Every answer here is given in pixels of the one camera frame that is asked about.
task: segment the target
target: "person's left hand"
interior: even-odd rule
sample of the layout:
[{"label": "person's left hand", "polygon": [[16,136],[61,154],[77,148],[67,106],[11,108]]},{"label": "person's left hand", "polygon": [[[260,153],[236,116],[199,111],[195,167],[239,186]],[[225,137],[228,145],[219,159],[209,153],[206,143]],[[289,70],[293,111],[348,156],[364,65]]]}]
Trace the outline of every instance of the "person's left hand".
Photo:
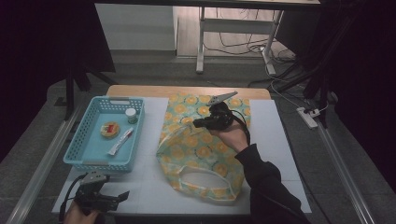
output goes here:
[{"label": "person's left hand", "polygon": [[64,217],[64,224],[93,224],[98,215],[99,211],[92,210],[85,216],[78,204],[73,201]]}]

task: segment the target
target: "basket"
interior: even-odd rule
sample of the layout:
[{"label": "basket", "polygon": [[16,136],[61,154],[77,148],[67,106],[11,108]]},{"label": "basket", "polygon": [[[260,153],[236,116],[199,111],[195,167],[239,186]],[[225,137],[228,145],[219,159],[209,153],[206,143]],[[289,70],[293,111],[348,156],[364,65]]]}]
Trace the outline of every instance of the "basket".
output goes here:
[{"label": "basket", "polygon": [[[138,116],[135,124],[125,116],[127,108],[134,108]],[[93,97],[78,129],[64,155],[64,162],[79,171],[101,170],[104,174],[130,173],[145,117],[144,100],[138,98]],[[120,125],[119,134],[104,138],[100,134],[103,124],[115,121]],[[114,156],[107,152],[119,141],[126,130],[134,128],[132,136]]]}]

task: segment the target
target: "desk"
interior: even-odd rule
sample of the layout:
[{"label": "desk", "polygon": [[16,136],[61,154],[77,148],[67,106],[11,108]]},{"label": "desk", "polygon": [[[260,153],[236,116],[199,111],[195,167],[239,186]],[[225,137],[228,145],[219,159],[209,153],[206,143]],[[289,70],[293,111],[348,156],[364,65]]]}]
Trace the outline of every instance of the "desk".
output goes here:
[{"label": "desk", "polygon": [[[301,200],[302,210],[306,213],[311,212],[275,103],[267,90],[116,85],[108,89],[108,96],[144,97],[146,114],[132,172],[127,175],[111,176],[110,182],[106,183],[101,190],[101,193],[105,195],[118,195],[127,190],[131,191],[128,200],[120,203],[118,210],[111,213],[122,217],[245,216],[249,214],[250,187],[246,181],[238,198],[232,203],[215,203],[191,197],[171,188],[155,156],[170,95],[180,92],[217,95],[231,91],[238,91],[236,97],[250,99],[251,141],[258,144],[259,152],[264,160],[271,161],[279,168],[282,173],[282,183]],[[81,173],[73,168],[53,207],[53,213],[59,212],[65,193],[78,175]],[[75,186],[71,195],[75,194],[77,188]]]}]

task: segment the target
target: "desk leg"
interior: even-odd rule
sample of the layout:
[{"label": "desk leg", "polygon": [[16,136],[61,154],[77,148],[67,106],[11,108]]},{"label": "desk leg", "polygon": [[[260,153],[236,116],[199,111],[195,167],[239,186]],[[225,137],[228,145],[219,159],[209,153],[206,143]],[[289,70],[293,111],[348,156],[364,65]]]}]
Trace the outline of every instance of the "desk leg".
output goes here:
[{"label": "desk leg", "polygon": [[199,21],[199,43],[197,54],[196,73],[201,75],[204,72],[204,26],[205,26],[205,8],[202,7],[201,18]]},{"label": "desk leg", "polygon": [[265,48],[261,48],[262,57],[264,58],[265,66],[267,68],[267,72],[268,72],[269,76],[276,75],[275,68],[271,63],[270,50],[271,50],[272,43],[274,42],[275,34],[277,31],[277,26],[279,25],[280,18],[282,17],[282,13],[283,13],[283,11],[278,11],[276,13],[276,17],[275,17],[273,26],[271,28],[271,33],[268,36],[268,43],[265,46]]}]

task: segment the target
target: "power strip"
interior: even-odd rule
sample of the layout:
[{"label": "power strip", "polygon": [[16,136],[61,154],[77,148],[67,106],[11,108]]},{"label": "power strip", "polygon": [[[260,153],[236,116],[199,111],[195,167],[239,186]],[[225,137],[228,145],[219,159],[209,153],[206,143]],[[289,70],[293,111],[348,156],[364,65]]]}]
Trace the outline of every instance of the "power strip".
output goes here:
[{"label": "power strip", "polygon": [[316,121],[314,121],[314,119],[312,119],[311,115],[309,115],[309,113],[305,114],[305,108],[303,107],[299,107],[297,108],[297,112],[300,114],[300,116],[303,118],[303,120],[305,121],[306,125],[308,125],[308,127],[310,129],[314,129],[318,127],[318,124]]}]

